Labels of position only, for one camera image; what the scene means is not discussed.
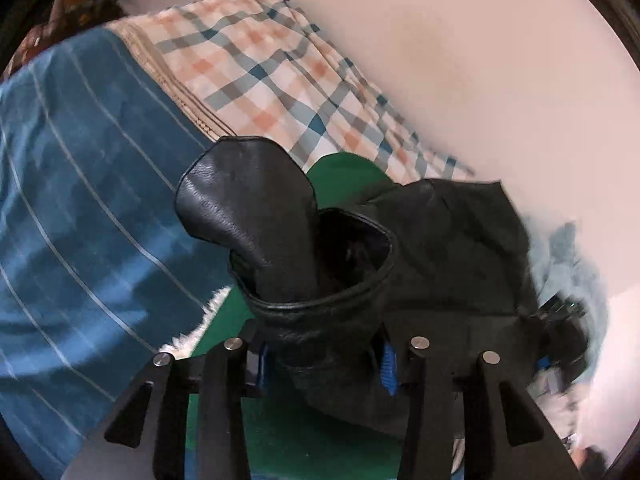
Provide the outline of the light blue garment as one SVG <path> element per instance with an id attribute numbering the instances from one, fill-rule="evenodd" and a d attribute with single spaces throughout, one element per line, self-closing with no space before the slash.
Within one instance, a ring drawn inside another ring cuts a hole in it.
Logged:
<path id="1" fill-rule="evenodd" d="M 608 300 L 605 284 L 594 263 L 576 244 L 577 226 L 566 222 L 546 226 L 532 217 L 525 219 L 529 236 L 528 262 L 538 301 L 538 310 L 553 295 L 572 297 L 586 309 L 582 325 L 588 330 L 588 367 L 567 390 L 555 387 L 550 372 L 538 370 L 536 395 L 544 391 L 561 396 L 581 382 L 590 382 L 596 370 L 604 336 L 608 331 Z"/>

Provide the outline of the plaid checkered pillow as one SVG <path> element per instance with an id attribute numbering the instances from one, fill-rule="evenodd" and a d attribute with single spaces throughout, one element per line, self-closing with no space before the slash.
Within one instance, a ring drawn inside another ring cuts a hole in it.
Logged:
<path id="1" fill-rule="evenodd" d="M 209 139 L 263 136 L 308 170 L 356 154 L 399 183 L 471 181 L 290 0 L 201 0 L 108 26 Z"/>

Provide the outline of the blue striped bedspread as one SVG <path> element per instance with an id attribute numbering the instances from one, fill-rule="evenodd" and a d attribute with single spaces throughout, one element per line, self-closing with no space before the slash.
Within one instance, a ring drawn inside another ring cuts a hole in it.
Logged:
<path id="1" fill-rule="evenodd" d="M 1 414 L 44 478 L 229 281 L 174 211 L 209 144 L 106 28 L 2 84 Z"/>

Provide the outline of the black leather jacket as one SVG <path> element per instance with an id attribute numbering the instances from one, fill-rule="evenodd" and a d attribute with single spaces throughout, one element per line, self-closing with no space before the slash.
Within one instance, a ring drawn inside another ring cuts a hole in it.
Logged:
<path id="1" fill-rule="evenodd" d="M 227 248 L 271 364 L 323 414 L 401 437 L 409 401 L 388 376 L 413 334 L 462 362 L 473 337 L 529 324 L 537 300 L 525 226 L 499 183 L 370 185 L 323 207 L 308 172 L 264 138 L 216 142 L 183 174 L 175 211 Z"/>

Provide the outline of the green varsity jacket folded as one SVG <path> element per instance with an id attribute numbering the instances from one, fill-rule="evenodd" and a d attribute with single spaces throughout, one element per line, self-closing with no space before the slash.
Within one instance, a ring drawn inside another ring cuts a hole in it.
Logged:
<path id="1" fill-rule="evenodd" d="M 322 157 L 307 172 L 321 206 L 337 206 L 377 184 L 390 184 L 385 172 L 355 154 Z M 250 318 L 240 293 L 222 286 L 209 298 L 203 317 L 160 347 L 177 359 L 200 356 L 238 333 Z M 254 479 L 393 479 L 402 442 L 309 411 L 284 396 L 242 401 L 250 470 Z"/>

